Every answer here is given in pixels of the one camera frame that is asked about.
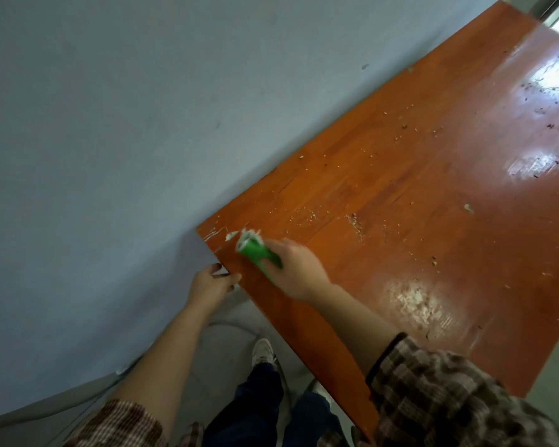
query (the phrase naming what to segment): person's left hand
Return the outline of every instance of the person's left hand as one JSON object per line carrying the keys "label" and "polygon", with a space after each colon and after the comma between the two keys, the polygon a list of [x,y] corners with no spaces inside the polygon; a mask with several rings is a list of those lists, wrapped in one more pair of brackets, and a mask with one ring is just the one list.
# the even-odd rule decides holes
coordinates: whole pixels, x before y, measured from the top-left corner
{"label": "person's left hand", "polygon": [[222,269],[221,263],[207,265],[195,274],[191,289],[188,292],[186,307],[195,308],[203,316],[209,316],[218,308],[226,293],[234,289],[234,285],[239,283],[240,274],[218,274]]}

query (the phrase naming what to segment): table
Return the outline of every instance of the table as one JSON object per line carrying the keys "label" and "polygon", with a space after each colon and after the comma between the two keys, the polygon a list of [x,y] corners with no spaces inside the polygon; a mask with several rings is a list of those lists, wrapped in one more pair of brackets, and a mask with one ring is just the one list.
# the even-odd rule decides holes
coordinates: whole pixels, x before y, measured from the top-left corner
{"label": "table", "polygon": [[370,433],[328,323],[225,241],[245,225],[305,244],[367,307],[524,396],[559,338],[559,35],[496,3],[197,229]]}

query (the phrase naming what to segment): dark blue pants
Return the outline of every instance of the dark blue pants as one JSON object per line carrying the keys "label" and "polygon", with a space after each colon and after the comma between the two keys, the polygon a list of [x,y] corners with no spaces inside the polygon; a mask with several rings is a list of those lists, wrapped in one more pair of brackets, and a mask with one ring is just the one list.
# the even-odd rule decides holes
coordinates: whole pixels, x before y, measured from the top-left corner
{"label": "dark blue pants", "polygon": [[[275,425],[283,396],[280,374],[273,366],[255,366],[236,389],[234,400],[205,429],[203,447],[275,447]],[[284,447],[316,447],[329,428],[343,437],[340,421],[329,412],[327,400],[306,391],[285,429]]]}

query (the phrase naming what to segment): green brush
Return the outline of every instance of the green brush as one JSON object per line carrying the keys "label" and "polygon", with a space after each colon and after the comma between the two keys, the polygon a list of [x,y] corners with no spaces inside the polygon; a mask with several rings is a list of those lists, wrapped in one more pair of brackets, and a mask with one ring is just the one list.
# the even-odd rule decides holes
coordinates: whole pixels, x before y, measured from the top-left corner
{"label": "green brush", "polygon": [[252,229],[249,231],[243,229],[242,235],[240,235],[240,239],[238,243],[236,243],[236,250],[240,254],[248,257],[267,277],[269,277],[269,275],[261,265],[261,260],[269,259],[279,268],[283,268],[280,257],[265,246],[259,233]]}

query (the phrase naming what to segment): person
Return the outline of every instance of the person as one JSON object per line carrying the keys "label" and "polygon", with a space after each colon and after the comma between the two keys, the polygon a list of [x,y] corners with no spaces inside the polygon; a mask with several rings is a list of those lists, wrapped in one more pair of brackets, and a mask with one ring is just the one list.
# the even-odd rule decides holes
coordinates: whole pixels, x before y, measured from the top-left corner
{"label": "person", "polygon": [[[367,376],[379,424],[377,446],[559,446],[559,428],[467,359],[429,352],[398,332],[338,285],[320,261],[291,240],[266,241],[283,268],[264,262],[274,284],[312,304],[331,324]],[[199,335],[240,275],[198,272],[185,308],[172,320],[128,378],[95,415],[74,430],[67,447],[165,446],[189,374]],[[259,340],[253,370],[231,403],[207,426],[193,424],[182,447],[273,447],[283,396],[272,347]],[[284,446],[337,447],[346,440],[331,398],[313,386],[294,407]]]}

